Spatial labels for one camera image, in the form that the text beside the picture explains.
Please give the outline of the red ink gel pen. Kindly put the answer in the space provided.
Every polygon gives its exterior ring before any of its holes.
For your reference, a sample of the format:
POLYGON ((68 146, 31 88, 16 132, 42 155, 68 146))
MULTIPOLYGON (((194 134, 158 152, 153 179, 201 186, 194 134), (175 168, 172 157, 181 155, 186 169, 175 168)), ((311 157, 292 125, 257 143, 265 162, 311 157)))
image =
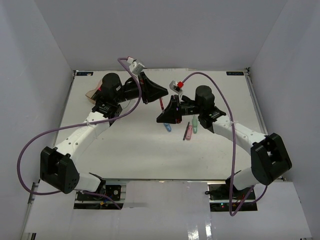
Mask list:
POLYGON ((164 108, 164 104, 163 104, 163 99, 162 98, 159 99, 159 103, 160 103, 160 107, 161 107, 161 112, 163 113, 165 108, 164 108))

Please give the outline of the light blue correction pen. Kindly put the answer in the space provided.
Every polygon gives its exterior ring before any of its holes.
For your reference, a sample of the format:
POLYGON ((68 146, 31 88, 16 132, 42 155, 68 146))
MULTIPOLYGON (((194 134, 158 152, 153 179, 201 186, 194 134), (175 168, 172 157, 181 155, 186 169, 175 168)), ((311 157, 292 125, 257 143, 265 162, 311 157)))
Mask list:
POLYGON ((163 125, 169 133, 172 131, 171 125, 169 123, 163 123, 163 125))

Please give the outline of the black ink gel pen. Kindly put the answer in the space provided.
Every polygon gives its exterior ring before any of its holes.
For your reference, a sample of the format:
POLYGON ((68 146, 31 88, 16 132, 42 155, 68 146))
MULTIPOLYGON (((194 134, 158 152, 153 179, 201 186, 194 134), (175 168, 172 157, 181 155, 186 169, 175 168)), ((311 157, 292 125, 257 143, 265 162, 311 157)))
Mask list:
POLYGON ((186 129, 185 129, 185 132, 184 132, 184 135, 183 135, 183 141, 185 141, 186 139, 186 136, 187 136, 187 133, 188 133, 188 130, 189 130, 189 126, 190 126, 190 121, 188 121, 187 125, 186 125, 186 129))

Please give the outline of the light pink correction pen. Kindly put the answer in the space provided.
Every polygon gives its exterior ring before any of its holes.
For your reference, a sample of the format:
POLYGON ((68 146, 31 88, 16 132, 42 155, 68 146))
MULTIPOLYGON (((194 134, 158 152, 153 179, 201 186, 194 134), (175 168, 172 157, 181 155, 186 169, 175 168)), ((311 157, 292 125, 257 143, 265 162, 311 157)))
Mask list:
POLYGON ((185 140, 190 140, 192 137, 192 133, 193 133, 193 126, 189 125, 186 136, 185 136, 185 140))

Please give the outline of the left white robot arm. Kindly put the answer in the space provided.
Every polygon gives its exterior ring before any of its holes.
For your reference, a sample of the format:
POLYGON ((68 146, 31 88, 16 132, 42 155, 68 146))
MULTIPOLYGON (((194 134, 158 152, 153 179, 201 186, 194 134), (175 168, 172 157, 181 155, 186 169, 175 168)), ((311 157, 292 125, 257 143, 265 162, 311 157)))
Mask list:
POLYGON ((76 163, 91 143, 113 123, 114 117, 128 113, 121 103, 142 98, 144 104, 152 103, 168 95, 168 90, 151 81, 144 72, 131 77, 125 83, 116 73, 106 74, 87 98, 94 106, 84 121, 69 137, 53 148, 45 147, 40 154, 40 178, 64 194, 73 190, 88 191, 99 200, 105 196, 103 179, 93 173, 79 173, 76 163))

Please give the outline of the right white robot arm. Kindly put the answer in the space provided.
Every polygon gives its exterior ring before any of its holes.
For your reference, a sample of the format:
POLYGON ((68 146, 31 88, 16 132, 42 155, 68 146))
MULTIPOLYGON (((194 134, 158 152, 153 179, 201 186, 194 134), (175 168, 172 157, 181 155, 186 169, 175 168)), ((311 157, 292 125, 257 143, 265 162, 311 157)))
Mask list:
POLYGON ((157 123, 179 124, 183 116, 197 115, 200 125, 222 136, 250 155, 251 166, 230 176, 225 183, 226 195, 236 200, 244 189, 262 184, 269 186, 274 180, 292 168, 292 162, 282 138, 272 133, 251 130, 240 123, 233 123, 225 112, 215 105, 215 96, 209 86, 195 90, 195 98, 173 95, 164 111, 156 118, 157 123))

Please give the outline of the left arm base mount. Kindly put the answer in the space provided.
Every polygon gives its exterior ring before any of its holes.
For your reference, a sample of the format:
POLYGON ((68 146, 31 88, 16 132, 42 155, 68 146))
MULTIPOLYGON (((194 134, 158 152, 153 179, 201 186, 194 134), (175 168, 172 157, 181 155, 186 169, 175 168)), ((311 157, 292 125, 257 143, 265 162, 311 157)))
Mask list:
POLYGON ((78 191, 73 208, 76 210, 121 210, 123 208, 121 185, 104 185, 99 194, 102 196, 78 191))

